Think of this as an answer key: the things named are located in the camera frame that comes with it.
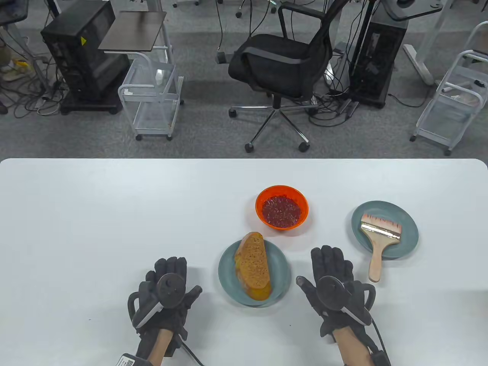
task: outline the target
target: hand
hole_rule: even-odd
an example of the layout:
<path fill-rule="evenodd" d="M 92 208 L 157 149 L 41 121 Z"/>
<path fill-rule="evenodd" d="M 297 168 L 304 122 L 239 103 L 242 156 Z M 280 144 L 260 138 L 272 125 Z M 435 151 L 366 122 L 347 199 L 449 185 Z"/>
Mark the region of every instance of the hand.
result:
<path fill-rule="evenodd" d="M 322 249 L 313 248 L 311 252 L 312 270 L 315 283 L 317 283 L 323 276 L 332 276 L 344 283 L 346 289 L 351 294 L 363 297 L 364 292 L 354 291 L 354 276 L 352 275 L 352 263 L 344 260 L 344 255 L 339 248 L 331 248 L 324 245 Z M 327 309 L 325 305 L 319 300 L 317 296 L 317 289 L 308 279 L 298 276 L 296 279 L 297 285 L 300 286 L 305 293 L 308 302 L 313 309 L 322 317 L 324 322 L 320 327 L 320 336 L 324 337 L 326 334 L 332 334 L 336 329 L 341 329 L 350 326 L 353 331 L 356 327 L 361 327 L 359 323 L 353 320 L 349 315 L 341 311 L 333 311 Z"/>
<path fill-rule="evenodd" d="M 139 285 L 139 307 L 148 301 L 151 293 L 156 291 L 156 284 L 159 279 L 166 273 L 179 274 L 186 283 L 186 259 L 171 257 L 167 260 L 164 258 L 159 259 L 154 264 L 154 271 L 149 271 L 146 274 L 146 281 L 141 282 Z M 155 313 L 151 319 L 147 321 L 140 329 L 138 329 L 141 335 L 141 344 L 138 349 L 138 353 L 141 355 L 148 355 L 156 342 L 157 335 L 160 329 L 167 329 L 174 333 L 169 347 L 166 351 L 165 357 L 171 357 L 175 349 L 180 348 L 180 335 L 186 340 L 188 333 L 183 327 L 186 322 L 186 316 L 188 310 L 192 304 L 198 298 L 202 288 L 200 286 L 193 287 L 188 293 L 185 294 L 181 303 L 175 308 L 164 308 L 160 312 Z"/>

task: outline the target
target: chair seat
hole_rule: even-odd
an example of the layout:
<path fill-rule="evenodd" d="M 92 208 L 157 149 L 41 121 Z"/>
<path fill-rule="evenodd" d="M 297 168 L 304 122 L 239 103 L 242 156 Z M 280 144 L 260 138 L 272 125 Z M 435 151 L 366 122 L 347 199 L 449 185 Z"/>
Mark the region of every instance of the chair seat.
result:
<path fill-rule="evenodd" d="M 249 38 L 234 53 L 228 70 L 231 78 L 247 84 L 250 84 L 250 81 L 248 80 L 244 64 L 241 61 L 242 52 L 247 47 L 255 47 L 293 59 L 305 58 L 308 52 L 308 45 L 305 43 L 273 36 L 271 34 L 258 34 Z M 279 63 L 255 55 L 248 55 L 248 60 L 251 70 L 260 87 L 254 87 L 254 90 L 266 90 L 274 94 L 294 99 L 302 97 L 300 65 Z"/>

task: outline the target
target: orange bowl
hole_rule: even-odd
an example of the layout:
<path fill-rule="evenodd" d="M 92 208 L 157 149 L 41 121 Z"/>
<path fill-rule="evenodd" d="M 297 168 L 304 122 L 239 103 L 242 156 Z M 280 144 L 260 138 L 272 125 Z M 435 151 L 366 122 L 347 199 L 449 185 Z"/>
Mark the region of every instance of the orange bowl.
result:
<path fill-rule="evenodd" d="M 290 227 L 276 227 L 268 223 L 263 216 L 263 205 L 264 202 L 275 196 L 285 196 L 287 198 L 290 198 L 293 200 L 294 203 L 298 205 L 298 207 L 301 210 L 300 213 L 300 218 L 298 219 L 298 222 L 294 224 L 293 226 Z M 287 185 L 273 185 L 271 187 L 266 188 L 263 192 L 259 194 L 259 196 L 256 199 L 256 213 L 258 214 L 258 217 L 260 220 L 268 225 L 269 227 L 272 227 L 273 229 L 276 230 L 291 230 L 296 227 L 299 227 L 301 224 L 303 224 L 308 216 L 308 202 L 306 201 L 306 198 L 303 194 L 301 194 L 299 191 L 297 191 L 295 188 L 289 187 Z"/>

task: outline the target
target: gray carpet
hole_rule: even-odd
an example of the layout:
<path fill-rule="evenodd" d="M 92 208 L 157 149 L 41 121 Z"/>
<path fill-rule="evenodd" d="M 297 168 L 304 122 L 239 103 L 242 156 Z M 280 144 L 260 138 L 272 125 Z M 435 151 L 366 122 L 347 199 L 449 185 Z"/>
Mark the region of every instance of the gray carpet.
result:
<path fill-rule="evenodd" d="M 243 17 L 234 13 L 238 0 L 224 0 L 220 5 L 224 26 L 222 49 L 230 52 L 247 37 L 249 7 Z M 62 8 L 69 1 L 60 1 Z M 168 10 L 167 29 L 174 45 L 174 53 L 181 75 L 184 75 L 183 97 L 185 105 L 178 115 L 174 138 L 144 137 L 141 142 L 134 135 L 122 114 L 73 112 L 69 116 L 41 117 L 31 113 L 16 119 L 12 113 L 0 116 L 0 160 L 10 157 L 41 158 L 442 158 L 439 145 L 419 138 L 408 141 L 423 108 L 407 108 L 392 98 L 386 107 L 377 110 L 361 106 L 341 126 L 319 128 L 311 125 L 304 112 L 289 114 L 311 142 L 306 153 L 297 146 L 300 139 L 281 120 L 275 119 L 255 143 L 255 152 L 246 154 L 244 144 L 254 135 L 263 113 L 240 113 L 236 119 L 227 115 L 233 104 L 269 103 L 264 94 L 255 93 L 245 85 L 232 80 L 226 65 L 214 62 L 220 39 L 215 3 L 202 0 L 200 6 L 181 3 L 174 9 L 171 0 L 163 0 Z M 266 4 L 254 1 L 253 24 L 257 25 Z M 481 6 L 467 0 L 458 0 L 450 12 L 426 64 L 439 78 L 454 55 L 460 51 L 471 28 L 488 18 L 488 11 L 480 13 Z M 322 7 L 321 1 L 313 4 Z M 144 9 L 145 3 L 116 0 L 116 10 Z M 360 4 L 349 4 L 343 13 L 338 40 L 346 41 L 349 25 Z M 46 17 L 42 0 L 31 0 L 29 18 L 19 24 L 22 34 L 29 37 L 34 52 L 45 52 L 39 30 Z M 433 17 L 413 20 L 405 37 L 406 43 L 418 47 L 423 32 L 432 24 Z M 305 17 L 293 19 L 295 35 L 307 40 L 313 35 L 316 23 Z M 278 33 L 277 14 L 268 14 L 259 32 Z M 396 58 L 390 93 L 407 103 L 422 102 L 426 86 L 416 74 L 403 50 Z M 6 104 L 8 100 L 0 96 Z M 452 158 L 478 158 L 488 163 L 487 113 L 483 111 L 472 124 L 463 140 L 455 148 Z"/>

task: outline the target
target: brown tabletop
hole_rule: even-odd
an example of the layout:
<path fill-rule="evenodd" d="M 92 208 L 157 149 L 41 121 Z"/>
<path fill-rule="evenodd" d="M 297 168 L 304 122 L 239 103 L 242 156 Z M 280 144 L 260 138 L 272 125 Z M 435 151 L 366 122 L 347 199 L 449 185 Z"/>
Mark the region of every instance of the brown tabletop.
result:
<path fill-rule="evenodd" d="M 121 11 L 98 46 L 102 51 L 149 52 L 166 12 Z"/>

